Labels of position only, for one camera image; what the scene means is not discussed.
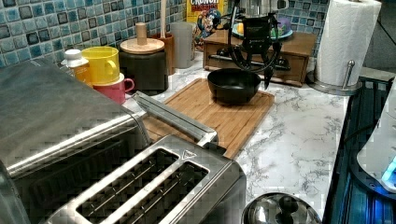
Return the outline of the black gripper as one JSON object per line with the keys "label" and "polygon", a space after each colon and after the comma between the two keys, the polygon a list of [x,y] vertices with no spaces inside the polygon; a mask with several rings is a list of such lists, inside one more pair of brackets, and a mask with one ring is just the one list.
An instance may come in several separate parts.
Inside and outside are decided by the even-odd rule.
{"label": "black gripper", "polygon": [[[272,45],[271,30],[274,21],[273,15],[268,15],[260,18],[244,18],[242,23],[244,25],[244,38],[242,47],[229,47],[230,55],[233,62],[241,69],[250,71],[252,69],[251,60],[252,54],[261,54],[264,66],[264,88],[267,89],[270,80],[274,74],[274,65],[279,57],[281,51],[281,43],[275,42]],[[267,50],[272,46],[273,55],[268,57]]]}

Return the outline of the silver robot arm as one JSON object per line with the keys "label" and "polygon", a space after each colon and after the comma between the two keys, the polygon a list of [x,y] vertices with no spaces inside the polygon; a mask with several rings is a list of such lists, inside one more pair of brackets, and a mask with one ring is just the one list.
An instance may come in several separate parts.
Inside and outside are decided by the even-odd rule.
{"label": "silver robot arm", "polygon": [[[274,74],[282,44],[278,39],[276,13],[288,6],[284,0],[234,0],[228,31],[228,50],[233,62],[252,73],[263,72],[267,89]],[[241,21],[244,34],[241,44],[233,44],[233,26]]]}

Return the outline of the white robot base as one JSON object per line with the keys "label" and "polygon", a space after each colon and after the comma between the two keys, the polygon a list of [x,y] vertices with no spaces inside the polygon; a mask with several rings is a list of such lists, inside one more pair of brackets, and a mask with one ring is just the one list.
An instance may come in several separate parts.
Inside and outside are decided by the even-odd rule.
{"label": "white robot base", "polygon": [[375,179],[386,191],[394,193],[396,168],[396,87],[390,91],[369,140],[357,155],[362,170]]}

